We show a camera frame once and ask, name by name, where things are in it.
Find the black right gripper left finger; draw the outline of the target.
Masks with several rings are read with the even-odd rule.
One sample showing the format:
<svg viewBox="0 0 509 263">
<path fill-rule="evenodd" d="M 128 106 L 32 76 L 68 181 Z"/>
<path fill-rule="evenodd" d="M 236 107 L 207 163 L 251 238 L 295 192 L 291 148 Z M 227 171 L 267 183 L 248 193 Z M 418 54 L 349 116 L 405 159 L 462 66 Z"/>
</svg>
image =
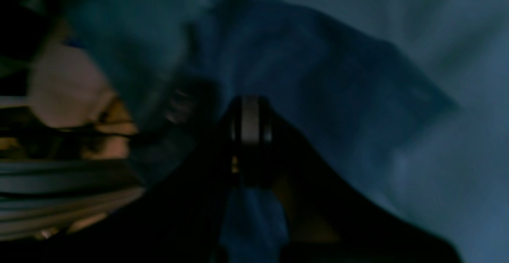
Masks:
<svg viewBox="0 0 509 263">
<path fill-rule="evenodd" d="M 82 232 L 1 244 L 2 263 L 207 263 L 231 189 L 241 98 L 165 180 Z"/>
</svg>

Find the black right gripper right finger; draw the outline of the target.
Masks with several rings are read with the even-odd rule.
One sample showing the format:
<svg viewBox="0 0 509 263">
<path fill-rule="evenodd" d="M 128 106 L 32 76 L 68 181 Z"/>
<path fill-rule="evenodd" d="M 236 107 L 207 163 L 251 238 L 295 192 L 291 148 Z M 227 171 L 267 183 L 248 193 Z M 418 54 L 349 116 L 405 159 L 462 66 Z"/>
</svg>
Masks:
<svg viewBox="0 0 509 263">
<path fill-rule="evenodd" d="M 456 249 L 343 180 L 269 102 L 249 97 L 249 185 L 274 192 L 290 242 L 284 263 L 460 263 Z"/>
</svg>

